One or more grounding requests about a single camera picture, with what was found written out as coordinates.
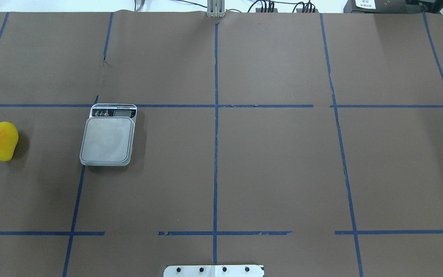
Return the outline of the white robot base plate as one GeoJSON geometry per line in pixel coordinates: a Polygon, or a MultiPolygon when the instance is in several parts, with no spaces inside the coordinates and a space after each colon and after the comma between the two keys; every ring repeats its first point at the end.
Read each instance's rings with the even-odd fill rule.
{"type": "Polygon", "coordinates": [[[179,265],[167,266],[164,277],[264,277],[260,265],[179,265]]]}

